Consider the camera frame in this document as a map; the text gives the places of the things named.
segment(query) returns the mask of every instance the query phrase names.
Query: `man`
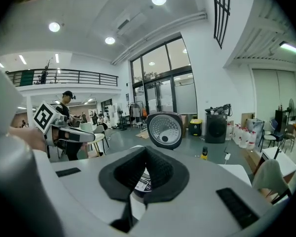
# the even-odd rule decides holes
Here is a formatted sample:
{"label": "man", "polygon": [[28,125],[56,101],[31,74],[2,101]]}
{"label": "man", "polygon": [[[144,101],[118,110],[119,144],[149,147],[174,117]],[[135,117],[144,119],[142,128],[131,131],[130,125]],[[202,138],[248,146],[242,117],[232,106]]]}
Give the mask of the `man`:
{"label": "man", "polygon": [[88,122],[88,121],[87,121],[87,117],[86,117],[86,115],[85,115],[84,112],[82,112],[81,117],[82,117],[82,122],[81,122],[81,123],[87,123],[87,122]]}
{"label": "man", "polygon": [[[60,104],[56,106],[56,110],[58,112],[60,112],[62,115],[67,116],[69,126],[71,126],[70,112],[66,105],[70,103],[72,98],[73,98],[73,93],[67,90],[66,92],[63,93],[63,98],[60,101]],[[82,143],[67,142],[65,150],[69,160],[78,160],[77,153],[81,148],[81,146],[82,146]]]}

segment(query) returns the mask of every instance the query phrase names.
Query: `chair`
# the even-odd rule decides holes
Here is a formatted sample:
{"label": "chair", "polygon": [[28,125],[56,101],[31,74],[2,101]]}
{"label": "chair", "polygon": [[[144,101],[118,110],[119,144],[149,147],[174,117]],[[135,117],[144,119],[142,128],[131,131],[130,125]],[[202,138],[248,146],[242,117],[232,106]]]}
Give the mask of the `chair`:
{"label": "chair", "polygon": [[288,124],[286,126],[286,131],[285,131],[285,135],[284,135],[284,142],[283,142],[283,147],[285,145],[286,140],[290,140],[291,141],[291,146],[292,146],[292,142],[293,142],[293,146],[291,151],[293,150],[294,147],[294,143],[295,143],[295,138],[296,138],[296,126],[292,125],[292,124]]}
{"label": "chair", "polygon": [[261,136],[261,139],[260,139],[260,142],[259,142],[259,145],[258,145],[258,147],[259,147],[260,146],[260,143],[262,141],[260,152],[262,151],[264,140],[269,140],[270,141],[270,143],[268,144],[268,147],[271,145],[271,142],[272,141],[273,141],[273,146],[275,146],[276,138],[275,138],[275,136],[272,135],[272,133],[274,132],[274,130],[275,129],[272,127],[272,125],[271,125],[270,122],[264,122],[262,136]]}
{"label": "chair", "polygon": [[103,153],[105,154],[104,139],[105,139],[105,141],[106,141],[106,143],[107,143],[108,148],[109,148],[110,146],[109,146],[108,141],[107,141],[107,138],[106,138],[106,136],[105,136],[105,129],[104,129],[103,125],[102,125],[102,124],[99,124],[99,125],[95,128],[95,130],[93,131],[93,133],[96,134],[96,135],[97,135],[97,134],[103,134],[103,135],[104,135],[104,137],[103,137],[101,140],[102,140],[102,143],[103,143]]}
{"label": "chair", "polygon": [[[92,130],[92,124],[91,124],[91,123],[81,123],[81,124],[80,124],[80,129],[83,130],[83,131],[89,132],[89,133],[93,133],[93,130]],[[94,141],[91,141],[91,142],[88,142],[88,143],[87,143],[88,146],[91,146],[91,150],[93,150],[93,148],[92,148],[92,145],[93,145],[94,150],[95,150],[97,156],[101,156],[101,154],[100,154],[100,149],[99,149],[99,146],[98,146],[98,142],[101,141],[101,140],[103,140],[103,137],[101,136],[101,137],[99,138],[99,136],[96,135]],[[88,157],[88,158],[92,158],[92,157],[94,157],[94,156],[92,156],[92,155],[89,156],[87,146],[85,146],[85,151],[87,152],[87,157]]]}
{"label": "chair", "polygon": [[269,189],[273,194],[277,193],[278,197],[271,201],[272,204],[277,203],[286,195],[292,196],[282,176],[280,164],[275,159],[268,159],[260,166],[252,182],[252,187],[256,190]]}

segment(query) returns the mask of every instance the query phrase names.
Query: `small bottle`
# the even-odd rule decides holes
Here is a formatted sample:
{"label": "small bottle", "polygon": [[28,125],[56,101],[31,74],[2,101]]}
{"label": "small bottle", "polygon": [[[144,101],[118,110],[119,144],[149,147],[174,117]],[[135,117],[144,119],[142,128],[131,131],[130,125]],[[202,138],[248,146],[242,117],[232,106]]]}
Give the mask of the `small bottle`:
{"label": "small bottle", "polygon": [[207,147],[203,147],[203,152],[202,152],[202,155],[201,155],[201,159],[203,160],[207,160]]}

